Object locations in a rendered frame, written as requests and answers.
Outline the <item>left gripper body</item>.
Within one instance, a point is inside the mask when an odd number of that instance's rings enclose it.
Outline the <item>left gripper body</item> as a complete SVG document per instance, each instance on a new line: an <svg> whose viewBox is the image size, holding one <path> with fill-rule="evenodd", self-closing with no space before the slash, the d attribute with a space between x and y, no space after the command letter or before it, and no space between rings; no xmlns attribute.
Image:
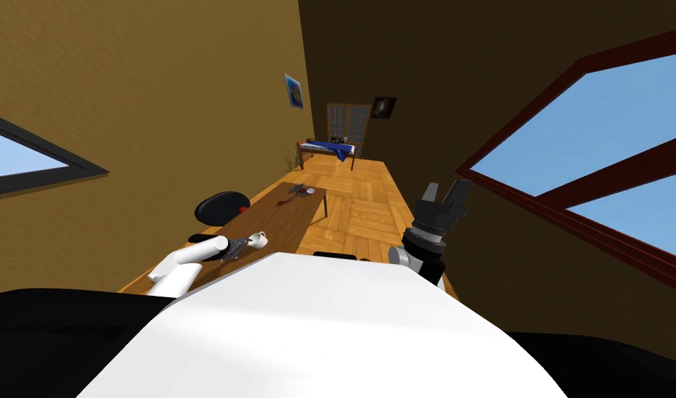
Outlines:
<svg viewBox="0 0 676 398"><path fill-rule="evenodd" d="M239 253L247 247L250 242L249 238L241 238L237 240L228 240L228 246L221 256L221 260L224 262L233 261L237 258Z"/></svg>

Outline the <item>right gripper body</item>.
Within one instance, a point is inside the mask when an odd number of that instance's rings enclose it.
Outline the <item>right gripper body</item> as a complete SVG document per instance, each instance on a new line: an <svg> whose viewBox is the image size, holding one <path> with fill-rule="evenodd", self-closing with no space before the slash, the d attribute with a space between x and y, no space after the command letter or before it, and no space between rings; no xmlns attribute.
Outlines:
<svg viewBox="0 0 676 398"><path fill-rule="evenodd" d="M425 231L452 231L467 215L466 201L466 196L448 203L417 200L413 224L425 227Z"/></svg>

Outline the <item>black office chair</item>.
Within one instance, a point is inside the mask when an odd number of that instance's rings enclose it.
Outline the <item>black office chair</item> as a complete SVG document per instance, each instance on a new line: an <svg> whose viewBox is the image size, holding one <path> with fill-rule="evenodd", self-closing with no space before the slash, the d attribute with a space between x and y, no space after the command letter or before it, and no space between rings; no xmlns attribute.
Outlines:
<svg viewBox="0 0 676 398"><path fill-rule="evenodd" d="M203 200L196 207L194 216L204 225L223 227L250 205L250 200L244 194L224 191Z"/></svg>

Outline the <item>brown wooden desk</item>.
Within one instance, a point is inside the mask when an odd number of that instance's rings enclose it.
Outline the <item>brown wooden desk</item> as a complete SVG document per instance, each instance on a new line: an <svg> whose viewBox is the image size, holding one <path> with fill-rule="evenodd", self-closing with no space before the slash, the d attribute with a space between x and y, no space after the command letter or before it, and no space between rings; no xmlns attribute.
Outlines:
<svg viewBox="0 0 676 398"><path fill-rule="evenodd" d="M236 260L229 262L216 260L202 263L202 268L190 289L236 271L264 256L275 252L293 254L297 252L301 241L317 212L328 214L325 189L314 187L315 192L305 198L295 198L290 202L276 204L292 196L291 188L296 183L282 182L269 193L252 204L247 210L229 221L215 232L216 235L228 239L246 238L251 234L263 231L268 244L261 249L245 248Z"/></svg>

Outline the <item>lattice glass door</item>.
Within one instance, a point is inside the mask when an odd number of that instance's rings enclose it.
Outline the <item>lattice glass door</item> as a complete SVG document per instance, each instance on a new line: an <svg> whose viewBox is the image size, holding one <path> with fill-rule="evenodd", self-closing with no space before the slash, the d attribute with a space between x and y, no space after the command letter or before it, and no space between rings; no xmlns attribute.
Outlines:
<svg viewBox="0 0 676 398"><path fill-rule="evenodd" d="M361 158L371 106L329 103L326 110L328 141L354 146L354 153Z"/></svg>

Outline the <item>thin potted plant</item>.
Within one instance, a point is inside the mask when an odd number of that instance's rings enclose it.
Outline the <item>thin potted plant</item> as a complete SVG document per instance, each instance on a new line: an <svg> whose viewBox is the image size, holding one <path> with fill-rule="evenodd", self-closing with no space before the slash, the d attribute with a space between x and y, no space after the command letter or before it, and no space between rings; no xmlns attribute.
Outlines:
<svg viewBox="0 0 676 398"><path fill-rule="evenodd" d="M298 143L292 143L285 148L283 159L285 162L285 171L287 173L293 172L296 168L302 167L302 154L300 151L300 145Z"/></svg>

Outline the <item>bed with blue blanket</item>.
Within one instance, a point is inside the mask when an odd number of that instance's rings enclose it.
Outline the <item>bed with blue blanket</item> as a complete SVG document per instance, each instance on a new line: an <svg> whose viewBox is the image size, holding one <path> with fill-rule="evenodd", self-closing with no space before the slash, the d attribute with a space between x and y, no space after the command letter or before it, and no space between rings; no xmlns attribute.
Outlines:
<svg viewBox="0 0 676 398"><path fill-rule="evenodd" d="M350 170L353 171L356 160L355 149L356 147L353 145L335 144L331 142L319 142L319 141L297 142L297 150L299 153L299 167L301 170L304 170L305 153L324 154L324 155L334 153L341 162L344 162L346 158L350 158L352 160L350 163Z"/></svg>

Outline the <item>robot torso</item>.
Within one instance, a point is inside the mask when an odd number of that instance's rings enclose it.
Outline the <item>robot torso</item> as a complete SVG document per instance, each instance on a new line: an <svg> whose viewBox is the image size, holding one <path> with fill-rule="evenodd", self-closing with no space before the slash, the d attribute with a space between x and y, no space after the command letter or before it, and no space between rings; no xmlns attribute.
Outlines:
<svg viewBox="0 0 676 398"><path fill-rule="evenodd" d="M567 398L405 266L275 253L173 301L77 398Z"/></svg>

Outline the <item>red framed window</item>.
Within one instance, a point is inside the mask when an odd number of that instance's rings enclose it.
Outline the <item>red framed window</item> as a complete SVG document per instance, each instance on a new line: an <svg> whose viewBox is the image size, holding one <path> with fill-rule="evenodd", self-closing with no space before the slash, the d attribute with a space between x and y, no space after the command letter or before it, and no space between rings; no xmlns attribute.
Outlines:
<svg viewBox="0 0 676 398"><path fill-rule="evenodd" d="M676 30L578 59L458 173L676 289Z"/></svg>

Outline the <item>dark framed window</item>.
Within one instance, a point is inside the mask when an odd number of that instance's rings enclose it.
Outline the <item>dark framed window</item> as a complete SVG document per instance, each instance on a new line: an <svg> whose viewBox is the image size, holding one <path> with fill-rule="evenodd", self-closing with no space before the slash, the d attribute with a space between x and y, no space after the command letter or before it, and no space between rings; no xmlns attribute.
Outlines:
<svg viewBox="0 0 676 398"><path fill-rule="evenodd" d="M0 198L108 174L106 169L0 117Z"/></svg>

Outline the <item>dark wall picture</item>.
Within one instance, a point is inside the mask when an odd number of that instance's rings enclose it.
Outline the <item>dark wall picture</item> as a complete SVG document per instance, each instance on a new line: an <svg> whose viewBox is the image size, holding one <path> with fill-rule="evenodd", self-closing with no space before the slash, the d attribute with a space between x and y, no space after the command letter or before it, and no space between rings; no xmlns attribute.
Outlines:
<svg viewBox="0 0 676 398"><path fill-rule="evenodd" d="M396 101L396 97L374 97L370 117L372 119L389 120Z"/></svg>

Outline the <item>blue wall picture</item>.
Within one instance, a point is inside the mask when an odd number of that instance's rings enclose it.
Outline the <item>blue wall picture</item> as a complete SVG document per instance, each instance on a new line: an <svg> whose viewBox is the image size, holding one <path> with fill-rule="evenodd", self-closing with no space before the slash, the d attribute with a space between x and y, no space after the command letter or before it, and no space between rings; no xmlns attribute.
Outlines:
<svg viewBox="0 0 676 398"><path fill-rule="evenodd" d="M288 92L289 103L291 107L303 108L303 95L301 92L301 85L290 76L284 74L285 85Z"/></svg>

